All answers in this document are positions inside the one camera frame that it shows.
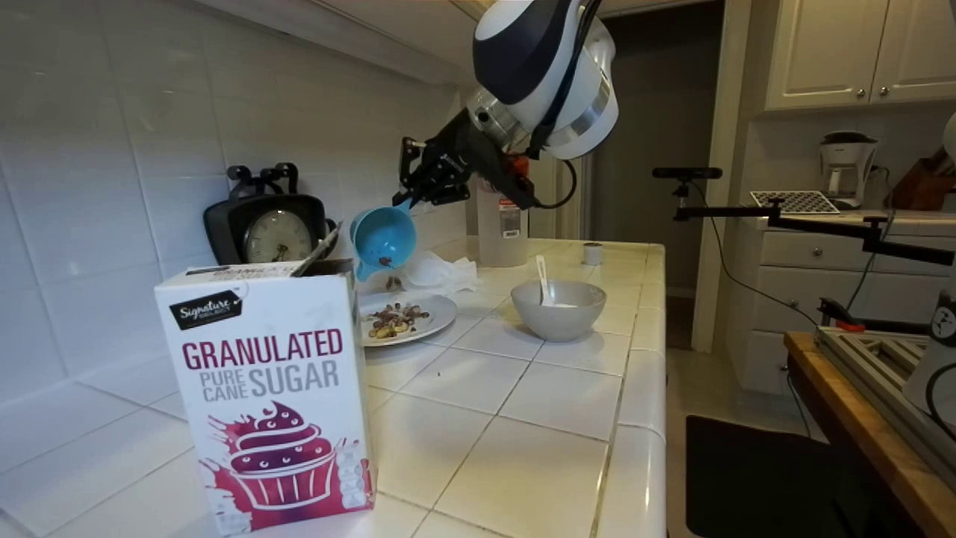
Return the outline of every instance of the blue cup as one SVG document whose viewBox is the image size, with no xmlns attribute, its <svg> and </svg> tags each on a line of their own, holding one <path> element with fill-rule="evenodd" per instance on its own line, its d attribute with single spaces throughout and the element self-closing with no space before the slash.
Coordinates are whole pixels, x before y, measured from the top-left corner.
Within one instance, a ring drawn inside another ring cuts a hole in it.
<svg viewBox="0 0 956 538">
<path fill-rule="evenodd" d="M 402 203 L 359 212 L 350 223 L 350 239 L 359 254 L 359 280 L 368 280 L 377 272 L 405 265 L 415 254 L 417 233 Z"/>
</svg>

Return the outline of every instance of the granulated sugar box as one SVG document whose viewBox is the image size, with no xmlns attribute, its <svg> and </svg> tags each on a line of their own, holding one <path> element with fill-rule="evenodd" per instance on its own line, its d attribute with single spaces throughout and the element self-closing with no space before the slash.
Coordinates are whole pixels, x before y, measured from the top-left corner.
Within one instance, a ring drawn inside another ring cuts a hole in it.
<svg viewBox="0 0 956 538">
<path fill-rule="evenodd" d="M 220 535 L 372 505 L 350 263 L 184 272 L 154 298 Z"/>
</svg>

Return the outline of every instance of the cupcake image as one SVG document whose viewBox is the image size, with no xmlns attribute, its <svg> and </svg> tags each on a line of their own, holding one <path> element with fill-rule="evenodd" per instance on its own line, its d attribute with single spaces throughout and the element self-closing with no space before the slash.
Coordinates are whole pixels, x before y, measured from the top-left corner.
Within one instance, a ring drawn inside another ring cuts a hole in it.
<svg viewBox="0 0 956 538">
<path fill-rule="evenodd" d="M 215 426 L 227 439 L 227 472 L 256 511 L 303 508 L 335 493 L 335 448 L 293 407 L 274 401 L 259 419 Z"/>
</svg>

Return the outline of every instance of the doorway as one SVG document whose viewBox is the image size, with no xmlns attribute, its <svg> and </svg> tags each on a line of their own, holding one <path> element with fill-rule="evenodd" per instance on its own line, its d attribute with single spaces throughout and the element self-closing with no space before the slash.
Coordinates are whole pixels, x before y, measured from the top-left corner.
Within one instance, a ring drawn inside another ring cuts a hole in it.
<svg viewBox="0 0 956 538">
<path fill-rule="evenodd" d="M 595 153 L 589 236 L 666 245 L 666 295 L 690 309 L 699 221 L 671 221 L 674 184 L 652 166 L 708 163 L 723 3 L 613 17 L 622 115 Z"/>
</svg>

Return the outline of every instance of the white bowl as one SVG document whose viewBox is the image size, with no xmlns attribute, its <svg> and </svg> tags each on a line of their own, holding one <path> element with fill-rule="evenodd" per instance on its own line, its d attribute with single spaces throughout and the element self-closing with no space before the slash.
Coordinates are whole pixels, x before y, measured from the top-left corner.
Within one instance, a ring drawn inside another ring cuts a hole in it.
<svg viewBox="0 0 956 538">
<path fill-rule="evenodd" d="M 556 298 L 541 300 L 541 283 L 526 280 L 510 290 L 510 300 L 526 323 L 542 339 L 575 339 L 592 332 L 592 323 L 602 309 L 607 293 L 584 280 L 550 280 Z"/>
</svg>

